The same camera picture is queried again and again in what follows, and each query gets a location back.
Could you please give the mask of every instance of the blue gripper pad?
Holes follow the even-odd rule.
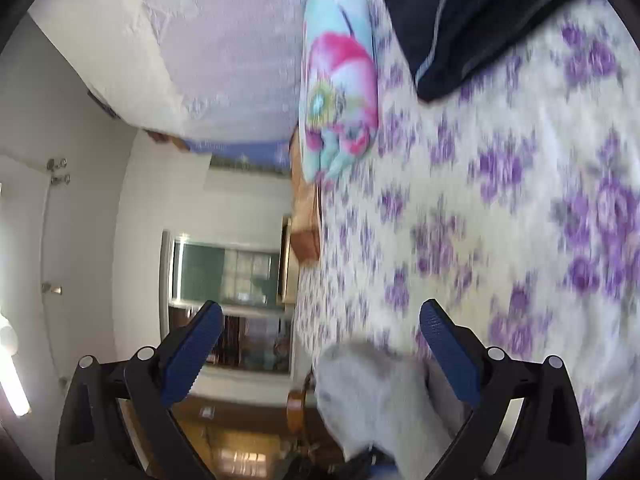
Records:
[[[217,303],[210,305],[206,313],[197,321],[195,326],[189,327],[188,336],[174,353],[164,371],[164,389],[161,392],[161,399],[167,408],[187,396],[225,325],[225,317]]]
[[[435,300],[420,310],[420,330],[456,397],[475,408],[480,403],[479,371],[456,340],[455,325]]]

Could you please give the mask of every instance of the gray piping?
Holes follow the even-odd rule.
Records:
[[[436,10],[436,19],[433,23],[433,41],[431,41],[431,50],[429,51],[428,56],[422,62],[422,64],[418,67],[417,72],[415,73],[415,85],[418,86],[420,79],[424,76],[433,63],[433,58],[436,54],[436,46],[438,44],[438,30],[440,28],[440,20],[442,18],[442,12],[444,10],[444,6],[447,3],[447,0],[440,0],[438,2],[438,9]]]
[[[521,30],[526,23],[531,19],[531,17],[538,12],[543,6],[545,6],[549,1],[551,0],[538,0],[530,9],[529,12],[525,15],[525,17],[520,20],[520,23],[518,24],[517,27],[515,27],[514,31],[517,32],[519,30]],[[471,72],[480,62],[482,59],[486,58],[486,56],[488,55],[488,53],[490,53],[492,50],[495,50],[497,46],[497,43],[492,44],[489,48],[486,48],[482,54],[470,59],[469,61],[466,62],[466,64],[462,67],[462,73],[461,76],[462,78],[465,78],[466,75]]]

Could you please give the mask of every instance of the gray cloth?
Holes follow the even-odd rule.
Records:
[[[318,410],[346,460],[376,446],[396,460],[404,480],[424,480],[449,447],[449,431],[462,424],[462,404],[452,392],[447,400],[440,384],[445,419],[458,425],[447,431],[425,386],[424,364],[411,358],[352,342],[327,349],[314,370]]]

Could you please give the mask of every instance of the white wall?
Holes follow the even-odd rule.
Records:
[[[120,196],[113,259],[113,325],[120,359],[157,346],[162,230],[219,244],[280,249],[282,216],[290,212],[289,180],[209,169],[210,156],[178,152],[136,137]],[[302,361],[306,368],[308,360]],[[203,372],[192,392],[283,404],[290,384],[229,380]]]
[[[43,296],[61,375],[70,376],[86,353],[103,362],[116,357],[113,237],[134,134],[89,99],[73,69],[25,18],[0,56],[0,150],[36,166],[44,166],[50,156],[68,161],[71,184],[50,190],[41,262],[42,278],[63,287],[62,297]],[[39,280],[33,276],[34,287]],[[25,365],[28,373],[38,373]],[[57,384],[48,387],[57,394]],[[60,414],[49,416],[57,427]],[[18,420],[8,429],[21,428]],[[28,447],[29,439],[22,443]],[[51,451],[40,450],[37,469],[44,478],[52,478]],[[23,452],[31,460],[33,449]]]

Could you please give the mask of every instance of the floral bed sheet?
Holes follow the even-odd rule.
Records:
[[[437,298],[513,358],[558,354],[599,478],[640,418],[638,48],[606,0],[575,0],[425,105],[384,1],[369,7],[381,126],[322,192],[300,339],[313,357],[366,338],[428,358],[418,312]]]

